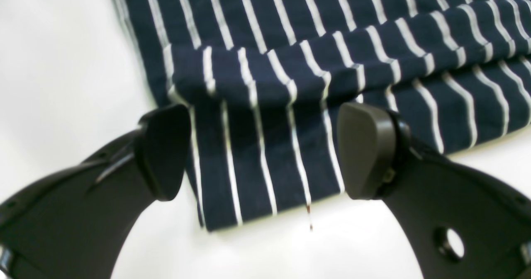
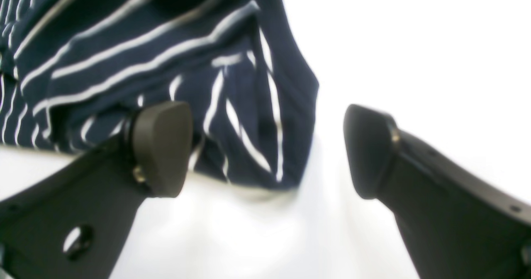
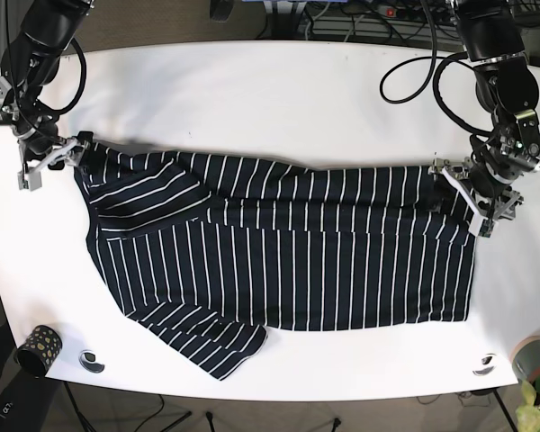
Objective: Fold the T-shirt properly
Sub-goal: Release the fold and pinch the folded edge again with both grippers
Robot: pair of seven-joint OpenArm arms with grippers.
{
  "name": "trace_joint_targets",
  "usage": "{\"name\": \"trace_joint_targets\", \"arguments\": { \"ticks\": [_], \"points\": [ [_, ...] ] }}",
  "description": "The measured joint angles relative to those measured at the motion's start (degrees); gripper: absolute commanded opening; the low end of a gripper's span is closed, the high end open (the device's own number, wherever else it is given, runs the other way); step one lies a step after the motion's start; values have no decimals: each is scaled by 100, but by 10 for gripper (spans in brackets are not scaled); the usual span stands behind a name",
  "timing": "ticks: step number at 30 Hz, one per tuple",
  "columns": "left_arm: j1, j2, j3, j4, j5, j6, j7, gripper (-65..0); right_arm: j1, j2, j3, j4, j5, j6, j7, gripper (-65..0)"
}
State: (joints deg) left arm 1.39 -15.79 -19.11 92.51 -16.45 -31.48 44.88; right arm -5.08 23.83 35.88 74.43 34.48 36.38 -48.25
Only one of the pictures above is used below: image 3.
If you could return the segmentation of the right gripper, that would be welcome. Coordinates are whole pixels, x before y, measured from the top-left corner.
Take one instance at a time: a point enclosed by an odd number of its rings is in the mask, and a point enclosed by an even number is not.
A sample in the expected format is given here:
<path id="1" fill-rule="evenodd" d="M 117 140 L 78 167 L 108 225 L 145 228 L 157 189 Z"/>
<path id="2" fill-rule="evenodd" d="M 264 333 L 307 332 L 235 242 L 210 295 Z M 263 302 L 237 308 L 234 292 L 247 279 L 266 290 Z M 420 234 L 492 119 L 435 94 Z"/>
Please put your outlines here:
<path id="1" fill-rule="evenodd" d="M 98 143 L 91 131 L 80 131 L 76 136 L 62 139 L 60 143 L 36 132 L 28 139 L 19 139 L 18 145 L 22 164 L 17 174 L 18 187 L 32 192 L 42 187 L 41 172 L 45 169 L 73 167 L 88 172 Z"/>

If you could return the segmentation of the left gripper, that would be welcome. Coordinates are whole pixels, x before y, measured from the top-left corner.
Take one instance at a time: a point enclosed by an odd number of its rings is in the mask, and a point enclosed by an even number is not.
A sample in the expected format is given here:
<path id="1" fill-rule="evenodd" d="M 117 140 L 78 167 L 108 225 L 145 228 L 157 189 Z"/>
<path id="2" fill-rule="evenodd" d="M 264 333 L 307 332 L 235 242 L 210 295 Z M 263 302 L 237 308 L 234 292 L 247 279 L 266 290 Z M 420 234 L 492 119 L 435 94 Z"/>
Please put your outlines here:
<path id="1" fill-rule="evenodd" d="M 483 238 L 491 236 L 499 221 L 513 221 L 524 198 L 512 188 L 515 178 L 498 175 L 492 162 L 486 144 L 472 144 L 471 155 L 463 161 L 435 158 L 428 169 L 433 180 L 430 212 L 465 217 L 468 207 L 468 231 Z"/>

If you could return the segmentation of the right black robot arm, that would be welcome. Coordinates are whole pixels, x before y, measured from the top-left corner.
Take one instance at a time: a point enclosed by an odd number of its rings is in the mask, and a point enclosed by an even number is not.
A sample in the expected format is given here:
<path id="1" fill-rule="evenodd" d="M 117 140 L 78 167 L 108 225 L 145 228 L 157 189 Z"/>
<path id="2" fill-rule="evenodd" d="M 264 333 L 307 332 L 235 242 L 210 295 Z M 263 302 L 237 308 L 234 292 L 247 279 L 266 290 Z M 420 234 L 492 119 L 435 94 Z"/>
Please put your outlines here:
<path id="1" fill-rule="evenodd" d="M 77 29 L 94 8 L 93 1 L 34 1 L 22 19 L 15 39 L 10 38 L 9 4 L 4 1 L 6 49 L 0 63 L 0 126 L 9 127 L 19 146 L 21 190 L 41 188 L 41 171 L 79 167 L 94 143 L 94 134 L 59 135 L 57 122 L 79 102 L 86 88 L 86 56 Z M 59 72 L 65 50 L 77 54 L 80 73 L 76 93 L 63 108 L 40 100 L 44 86 Z"/>

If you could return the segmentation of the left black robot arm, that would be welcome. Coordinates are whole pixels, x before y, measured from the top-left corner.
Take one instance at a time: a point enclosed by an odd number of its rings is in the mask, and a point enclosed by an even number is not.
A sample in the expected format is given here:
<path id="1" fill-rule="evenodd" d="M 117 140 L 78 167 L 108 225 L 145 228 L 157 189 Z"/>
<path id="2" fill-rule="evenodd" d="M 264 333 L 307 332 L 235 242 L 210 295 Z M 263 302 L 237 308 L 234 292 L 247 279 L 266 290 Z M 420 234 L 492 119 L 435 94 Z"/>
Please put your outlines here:
<path id="1" fill-rule="evenodd" d="M 506 1 L 449 4 L 463 51 L 440 57 L 437 27 L 428 2 L 421 4 L 430 29 L 430 67 L 423 85 L 432 88 L 441 111 L 469 134 L 472 152 L 461 162 L 437 158 L 429 168 L 442 176 L 472 211 L 469 231 L 489 237 L 500 220 L 513 220 L 522 195 L 512 187 L 525 173 L 540 170 L 539 86 L 528 68 L 525 46 Z M 452 64 L 470 68 L 491 130 L 473 127 L 456 115 L 440 93 L 440 79 Z"/>

